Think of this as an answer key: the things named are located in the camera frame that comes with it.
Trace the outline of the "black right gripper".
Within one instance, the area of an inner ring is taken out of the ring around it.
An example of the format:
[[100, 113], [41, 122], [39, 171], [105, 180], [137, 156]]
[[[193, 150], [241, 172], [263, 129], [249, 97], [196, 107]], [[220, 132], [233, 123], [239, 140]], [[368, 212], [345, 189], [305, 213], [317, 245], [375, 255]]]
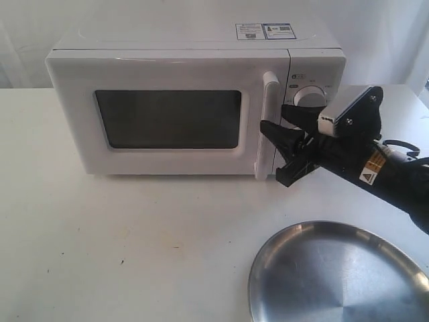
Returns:
[[282, 105], [282, 117], [300, 129], [289, 129], [268, 120], [260, 122], [261, 133], [280, 152], [286, 165], [277, 168], [275, 179], [291, 186], [307, 174], [323, 167], [360, 185], [359, 176], [366, 162], [377, 151], [378, 139], [332, 138], [317, 130], [318, 116], [325, 106]]

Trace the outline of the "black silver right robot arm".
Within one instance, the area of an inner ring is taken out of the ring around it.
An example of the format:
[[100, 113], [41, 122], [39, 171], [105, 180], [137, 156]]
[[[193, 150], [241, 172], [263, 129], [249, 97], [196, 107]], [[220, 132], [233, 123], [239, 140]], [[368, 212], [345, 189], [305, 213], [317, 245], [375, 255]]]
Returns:
[[275, 179], [291, 186], [322, 167], [406, 212], [427, 233], [428, 159], [419, 158], [419, 150], [407, 142], [379, 141], [381, 118], [376, 105], [359, 104], [352, 116], [342, 117], [340, 125], [346, 132], [337, 138], [320, 132], [318, 118], [323, 111], [283, 105], [282, 117], [297, 129], [261, 121], [261, 133], [286, 162], [276, 169]]

